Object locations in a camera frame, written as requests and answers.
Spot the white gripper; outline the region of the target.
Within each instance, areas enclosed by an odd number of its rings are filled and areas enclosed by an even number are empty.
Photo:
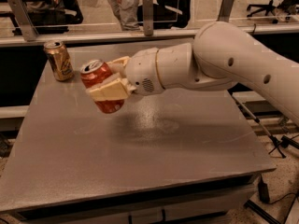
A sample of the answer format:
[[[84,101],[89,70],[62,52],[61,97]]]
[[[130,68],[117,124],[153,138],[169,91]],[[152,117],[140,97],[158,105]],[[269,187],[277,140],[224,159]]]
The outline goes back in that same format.
[[[131,58],[123,56],[109,61],[107,65],[116,74],[88,88],[87,94],[94,101],[115,101],[127,99],[133,91],[143,96],[162,93],[164,87],[157,73],[157,53],[157,48],[144,49]],[[124,69],[127,78],[120,74]]]

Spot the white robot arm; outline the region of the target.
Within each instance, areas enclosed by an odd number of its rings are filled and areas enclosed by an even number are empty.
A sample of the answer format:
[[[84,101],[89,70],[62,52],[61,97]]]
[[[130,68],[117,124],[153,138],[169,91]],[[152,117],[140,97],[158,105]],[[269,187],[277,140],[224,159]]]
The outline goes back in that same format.
[[[167,89],[222,91],[242,84],[299,125],[299,63],[269,49],[231,23],[203,26],[191,43],[143,49],[111,61],[112,75],[87,89],[95,102]]]

